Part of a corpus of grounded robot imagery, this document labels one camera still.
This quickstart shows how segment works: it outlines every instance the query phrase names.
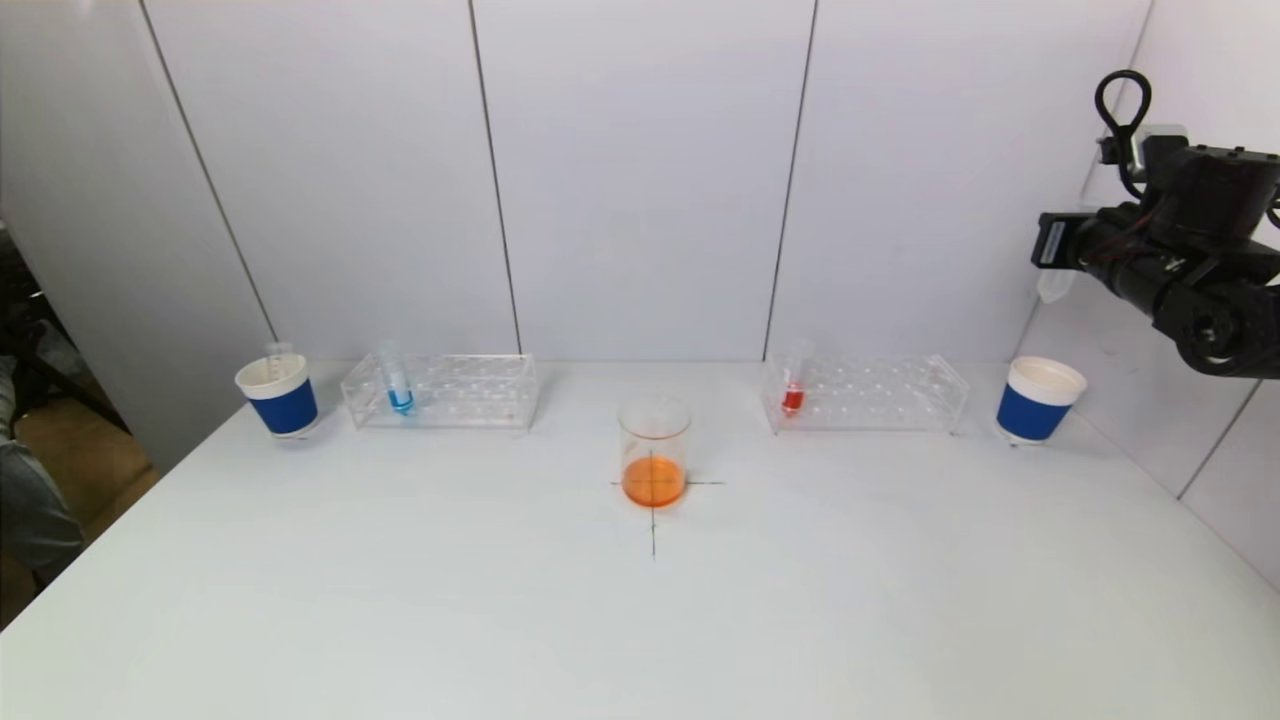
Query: robotic arm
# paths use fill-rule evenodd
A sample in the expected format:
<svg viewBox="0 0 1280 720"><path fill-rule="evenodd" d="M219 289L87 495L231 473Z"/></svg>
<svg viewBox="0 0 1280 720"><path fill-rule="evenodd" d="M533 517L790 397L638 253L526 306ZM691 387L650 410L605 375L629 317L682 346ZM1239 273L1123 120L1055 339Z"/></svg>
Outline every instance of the robotic arm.
<svg viewBox="0 0 1280 720"><path fill-rule="evenodd" d="M1102 97L1121 78L1143 91L1128 126ZM1094 105L1111 129L1100 141L1102 163L1119 165L1138 202L1041 215L1032 264L1093 275L1147 314L1201 373L1280 379L1280 286L1267 284L1280 275L1280 252L1251 240L1263 217L1280 227L1280 155L1192 146L1176 131L1143 133L1149 104L1151 85L1137 72L1098 85Z"/></svg>

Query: test tube with blue liquid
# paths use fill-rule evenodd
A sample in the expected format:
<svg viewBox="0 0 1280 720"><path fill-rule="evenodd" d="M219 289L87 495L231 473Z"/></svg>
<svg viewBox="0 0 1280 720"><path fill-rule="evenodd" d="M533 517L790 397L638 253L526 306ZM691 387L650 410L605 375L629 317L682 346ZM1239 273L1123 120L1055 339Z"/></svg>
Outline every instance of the test tube with blue liquid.
<svg viewBox="0 0 1280 720"><path fill-rule="evenodd" d="M378 346L378 369L387 386L387 400L390 401L392 410L398 415L413 414L413 389L410 382L408 370L404 368L404 355L394 342L383 342Z"/></svg>

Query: blue and white cup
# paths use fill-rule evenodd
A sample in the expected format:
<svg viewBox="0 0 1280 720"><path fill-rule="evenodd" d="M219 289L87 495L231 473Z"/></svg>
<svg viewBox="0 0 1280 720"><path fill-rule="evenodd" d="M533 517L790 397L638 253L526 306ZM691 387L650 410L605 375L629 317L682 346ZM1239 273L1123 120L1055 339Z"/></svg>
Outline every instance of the blue and white cup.
<svg viewBox="0 0 1280 720"><path fill-rule="evenodd" d="M307 359L289 352L255 360L236 373L236 384L275 437L297 437L320 415Z"/></svg>
<svg viewBox="0 0 1280 720"><path fill-rule="evenodd" d="M1085 387L1084 375L1057 360L1015 357L996 423L1012 442L1044 442Z"/></svg>

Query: white wall panel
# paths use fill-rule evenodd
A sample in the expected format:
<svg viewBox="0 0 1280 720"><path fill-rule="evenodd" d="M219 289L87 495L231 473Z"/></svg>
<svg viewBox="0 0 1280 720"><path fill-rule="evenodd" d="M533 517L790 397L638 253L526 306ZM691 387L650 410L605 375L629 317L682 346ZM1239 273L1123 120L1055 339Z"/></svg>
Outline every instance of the white wall panel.
<svg viewBox="0 0 1280 720"><path fill-rule="evenodd" d="M0 213L161 471L270 340L137 3L0 3Z"/></svg>
<svg viewBox="0 0 1280 720"><path fill-rule="evenodd" d="M1193 142L1280 151L1280 4L1272 0L1158 0L1134 68L1151 78L1148 123L1187 126ZM1128 87L1116 117L1137 108ZM1088 206L1129 196L1115 168L1097 167ZM1263 220L1256 238L1280 246ZM1053 305L1041 305L1021 352L1048 355L1088 375L1076 406L1170 492L1179 493L1226 430L1253 383L1201 375L1183 364L1172 341L1092 278Z"/></svg>
<svg viewBox="0 0 1280 720"><path fill-rule="evenodd" d="M475 12L525 350L758 359L812 1Z"/></svg>
<svg viewBox="0 0 1280 720"><path fill-rule="evenodd" d="M1007 360L1146 0L822 0L771 347Z"/></svg>
<svg viewBox="0 0 1280 720"><path fill-rule="evenodd" d="M1280 380L1258 387L1183 501L1280 589Z"/></svg>
<svg viewBox="0 0 1280 720"><path fill-rule="evenodd" d="M282 340L516 351L466 0L147 8Z"/></svg>

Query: red liquid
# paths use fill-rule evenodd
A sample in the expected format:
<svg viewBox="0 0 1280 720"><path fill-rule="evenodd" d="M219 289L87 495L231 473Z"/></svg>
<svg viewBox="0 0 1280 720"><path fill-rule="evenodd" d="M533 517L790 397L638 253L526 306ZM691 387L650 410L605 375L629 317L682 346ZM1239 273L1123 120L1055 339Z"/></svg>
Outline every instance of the red liquid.
<svg viewBox="0 0 1280 720"><path fill-rule="evenodd" d="M799 383L788 384L787 393L782 397L782 414L787 418L795 416L801 405L804 405L804 389Z"/></svg>

